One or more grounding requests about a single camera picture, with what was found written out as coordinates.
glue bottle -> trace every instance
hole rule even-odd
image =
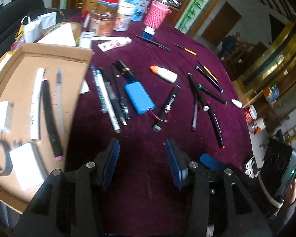
[[[173,84],[178,77],[176,73],[158,66],[150,66],[150,70],[171,84]]]

metal screw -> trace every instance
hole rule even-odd
[[[93,168],[94,166],[95,166],[95,163],[93,161],[87,163],[88,168]]]
[[[53,175],[59,175],[61,173],[61,171],[60,171],[60,169],[55,169],[55,170],[53,170],[53,172],[52,172],[52,174]]]
[[[232,175],[232,170],[230,168],[226,168],[224,172],[226,175]]]
[[[190,165],[191,168],[197,168],[199,166],[199,164],[196,161],[191,161],[189,163],[189,165]]]

pink pen tip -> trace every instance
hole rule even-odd
[[[60,161],[60,160],[62,160],[62,159],[63,159],[63,156],[55,157],[55,160],[57,160],[57,161]]]

red wire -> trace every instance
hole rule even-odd
[[[150,111],[150,113],[156,118],[156,119],[158,119],[158,120],[160,120],[160,121],[162,121],[162,122],[169,122],[170,121],[170,112],[168,111],[168,120],[163,120],[163,119],[161,119],[161,118],[159,118],[155,113],[153,113],[153,111],[152,110],[149,110]]]

bamboo pattern decoration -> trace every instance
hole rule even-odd
[[[188,8],[185,9],[175,27],[181,32],[186,33],[208,1],[209,0],[191,0]]]

